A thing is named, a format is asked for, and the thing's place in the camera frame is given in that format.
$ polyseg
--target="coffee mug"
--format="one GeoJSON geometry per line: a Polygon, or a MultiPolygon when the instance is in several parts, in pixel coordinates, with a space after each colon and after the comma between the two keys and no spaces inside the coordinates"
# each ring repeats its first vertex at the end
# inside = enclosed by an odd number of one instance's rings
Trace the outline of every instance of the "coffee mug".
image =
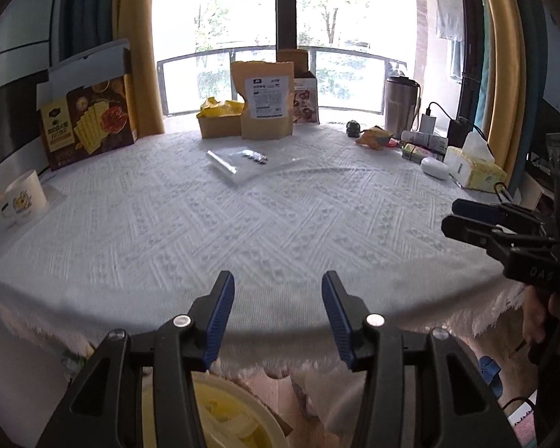
{"type": "Polygon", "coordinates": [[[30,170],[0,193],[0,218],[6,222],[24,224],[47,203],[37,172],[30,170]]]}

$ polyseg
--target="kraft paper bag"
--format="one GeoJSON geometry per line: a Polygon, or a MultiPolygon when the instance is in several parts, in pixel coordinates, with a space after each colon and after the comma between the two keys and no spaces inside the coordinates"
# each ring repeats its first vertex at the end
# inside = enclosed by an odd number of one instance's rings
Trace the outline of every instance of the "kraft paper bag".
{"type": "Polygon", "coordinates": [[[234,87],[243,96],[241,135],[246,140],[279,140],[293,134],[294,64],[232,62],[234,87]]]}

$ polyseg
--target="glass window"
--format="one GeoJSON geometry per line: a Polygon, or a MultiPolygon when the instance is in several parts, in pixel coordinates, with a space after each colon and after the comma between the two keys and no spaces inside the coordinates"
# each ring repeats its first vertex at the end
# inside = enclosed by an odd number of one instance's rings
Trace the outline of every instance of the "glass window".
{"type": "MultiPolygon", "coordinates": [[[[419,83],[421,109],[436,101],[454,116],[464,65],[461,2],[296,0],[278,18],[276,0],[153,0],[155,57],[172,60],[159,65],[165,112],[194,116],[209,96],[242,100],[230,63],[275,61],[276,22],[292,21],[318,79],[323,122],[384,126],[385,80],[394,74],[419,83]]],[[[436,131],[445,133],[449,120],[434,115],[436,131]]]]}

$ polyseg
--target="cartoon print on mug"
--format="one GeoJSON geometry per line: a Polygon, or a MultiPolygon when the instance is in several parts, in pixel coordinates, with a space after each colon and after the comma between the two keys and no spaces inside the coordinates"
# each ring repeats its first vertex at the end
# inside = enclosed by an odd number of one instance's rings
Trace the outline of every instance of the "cartoon print on mug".
{"type": "Polygon", "coordinates": [[[15,209],[15,212],[18,214],[27,210],[32,205],[31,196],[27,193],[27,190],[23,190],[19,197],[15,197],[12,200],[12,208],[15,209]]]}

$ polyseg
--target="clear plastic bag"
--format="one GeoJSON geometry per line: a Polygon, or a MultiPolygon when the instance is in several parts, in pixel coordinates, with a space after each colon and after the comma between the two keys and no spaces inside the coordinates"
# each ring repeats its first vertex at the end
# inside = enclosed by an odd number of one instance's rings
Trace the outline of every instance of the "clear plastic bag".
{"type": "Polygon", "coordinates": [[[206,156],[212,171],[231,185],[240,185],[303,162],[302,158],[284,149],[259,152],[253,148],[235,147],[208,150],[206,156]]]}

